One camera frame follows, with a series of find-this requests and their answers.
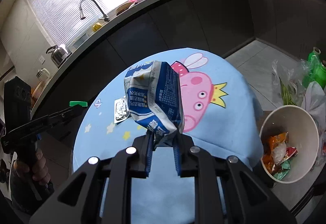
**white bowl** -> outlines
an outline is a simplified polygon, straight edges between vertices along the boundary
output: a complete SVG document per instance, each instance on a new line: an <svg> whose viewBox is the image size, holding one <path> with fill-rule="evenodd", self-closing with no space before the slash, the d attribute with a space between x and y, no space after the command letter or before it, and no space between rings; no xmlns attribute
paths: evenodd
<svg viewBox="0 0 326 224"><path fill-rule="evenodd" d="M266 173L278 183L295 183L303 178L312 168L317 158L319 135L317 126L304 109L284 105L271 112L264 121L260 138L289 133L289 146L296 147L298 154L291 159L291 170L280 181L275 179L266 169L262 158L260 162Z"/></svg>

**kitchen counter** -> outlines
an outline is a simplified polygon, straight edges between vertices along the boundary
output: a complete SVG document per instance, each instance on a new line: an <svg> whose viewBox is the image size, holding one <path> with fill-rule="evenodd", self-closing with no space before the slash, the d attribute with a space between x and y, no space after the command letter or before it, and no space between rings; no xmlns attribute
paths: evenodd
<svg viewBox="0 0 326 224"><path fill-rule="evenodd" d="M314 24L306 17L301 20L301 16L320 12L320 8L326 13L324 3L324 0L144 0L111 19L70 55L48 82L31 115L38 118L65 109L69 101L92 102L124 69L165 50L191 47L227 57L259 39L292 57L305 58L315 46L312 38L319 40L325 28L319 21ZM310 16L320 18L315 13ZM81 116L71 122L75 128L69 134L77 134L82 119Z"/></svg>

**cabinet door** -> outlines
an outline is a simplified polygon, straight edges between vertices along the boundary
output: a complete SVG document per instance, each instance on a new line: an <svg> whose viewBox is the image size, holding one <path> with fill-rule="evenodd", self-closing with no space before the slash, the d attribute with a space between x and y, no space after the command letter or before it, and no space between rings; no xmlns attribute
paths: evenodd
<svg viewBox="0 0 326 224"><path fill-rule="evenodd" d="M253 40L248 0L191 0L211 52L227 56Z"/></svg>
<svg viewBox="0 0 326 224"><path fill-rule="evenodd" d="M255 37L276 45L275 13L272 0L248 0Z"/></svg>
<svg viewBox="0 0 326 224"><path fill-rule="evenodd" d="M148 13L118 29L108 40L127 66L168 49Z"/></svg>
<svg viewBox="0 0 326 224"><path fill-rule="evenodd" d="M172 0L149 12L169 49L184 47L209 51L190 0Z"/></svg>
<svg viewBox="0 0 326 224"><path fill-rule="evenodd" d="M90 100L126 68L117 52L104 40L66 69L33 118L66 109L70 101Z"/></svg>
<svg viewBox="0 0 326 224"><path fill-rule="evenodd" d="M321 50L322 59L326 59L326 1L301 0L308 19L308 31L305 45L301 48L300 58L307 59L313 47Z"/></svg>
<svg viewBox="0 0 326 224"><path fill-rule="evenodd" d="M304 45L307 17L300 0L273 0L276 21L276 45L296 58Z"/></svg>

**green vegetable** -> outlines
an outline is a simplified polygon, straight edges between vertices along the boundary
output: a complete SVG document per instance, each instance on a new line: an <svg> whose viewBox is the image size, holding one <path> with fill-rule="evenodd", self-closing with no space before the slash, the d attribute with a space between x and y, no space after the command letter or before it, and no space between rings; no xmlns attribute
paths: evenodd
<svg viewBox="0 0 326 224"><path fill-rule="evenodd" d="M281 83L281 96L283 100L283 105L295 105L296 104L292 101L291 94L289 93L289 90L284 86L282 80L280 79Z"/></svg>

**green plastic bottle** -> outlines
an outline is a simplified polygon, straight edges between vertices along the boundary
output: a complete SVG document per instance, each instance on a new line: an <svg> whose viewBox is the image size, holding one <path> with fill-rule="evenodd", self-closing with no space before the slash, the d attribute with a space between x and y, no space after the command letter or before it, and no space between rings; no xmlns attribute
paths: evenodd
<svg viewBox="0 0 326 224"><path fill-rule="evenodd" d="M322 89L326 86L326 61L323 60L319 66L315 68L313 78L319 83Z"/></svg>
<svg viewBox="0 0 326 224"><path fill-rule="evenodd" d="M310 64L310 71L307 74L307 76L304 77L304 79L302 80L302 84L305 88L307 88L309 86L309 83L314 81L314 71L316 69L316 67L319 66L320 64L320 50L317 47L314 47L312 52L308 55L308 62Z"/></svg>
<svg viewBox="0 0 326 224"><path fill-rule="evenodd" d="M317 47L314 47L312 49L312 52L308 55L308 62L312 62L313 60L316 59L316 56L319 60L319 56L320 56L320 50Z"/></svg>

